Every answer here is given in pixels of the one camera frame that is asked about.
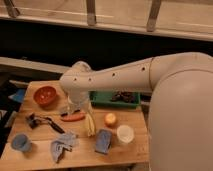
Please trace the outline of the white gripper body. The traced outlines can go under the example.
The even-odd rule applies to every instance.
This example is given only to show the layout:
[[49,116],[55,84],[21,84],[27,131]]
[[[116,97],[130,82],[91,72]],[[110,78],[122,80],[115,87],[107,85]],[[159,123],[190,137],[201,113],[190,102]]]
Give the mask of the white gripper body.
[[77,111],[90,113],[92,110],[87,91],[70,91],[67,96],[68,104],[59,109],[60,114],[74,114]]

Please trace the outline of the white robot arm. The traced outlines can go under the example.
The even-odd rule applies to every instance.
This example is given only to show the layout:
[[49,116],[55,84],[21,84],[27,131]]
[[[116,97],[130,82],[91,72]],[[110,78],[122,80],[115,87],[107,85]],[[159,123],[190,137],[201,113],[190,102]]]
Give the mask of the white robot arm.
[[80,61],[60,85],[76,107],[90,91],[149,93],[150,171],[213,171],[212,56],[177,53],[99,71]]

